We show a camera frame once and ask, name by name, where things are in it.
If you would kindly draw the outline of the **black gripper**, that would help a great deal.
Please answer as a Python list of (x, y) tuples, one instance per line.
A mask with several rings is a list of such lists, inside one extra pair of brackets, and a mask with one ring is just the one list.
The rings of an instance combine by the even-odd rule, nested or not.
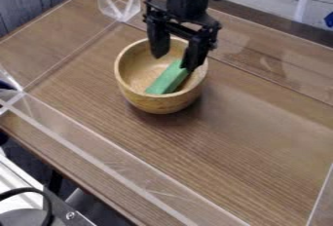
[(181, 67), (193, 72), (204, 63), (217, 42), (221, 23), (209, 15), (210, 0), (145, 0), (152, 54), (164, 57), (170, 35), (188, 40)]

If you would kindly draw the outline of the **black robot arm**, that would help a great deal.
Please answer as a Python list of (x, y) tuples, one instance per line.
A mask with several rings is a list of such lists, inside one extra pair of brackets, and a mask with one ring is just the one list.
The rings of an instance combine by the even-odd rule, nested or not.
[(204, 63), (209, 51), (217, 48), (217, 34), (222, 25), (208, 14), (210, 0), (145, 0), (148, 36), (152, 54), (164, 57), (170, 50), (170, 35), (189, 44), (181, 67), (193, 72)]

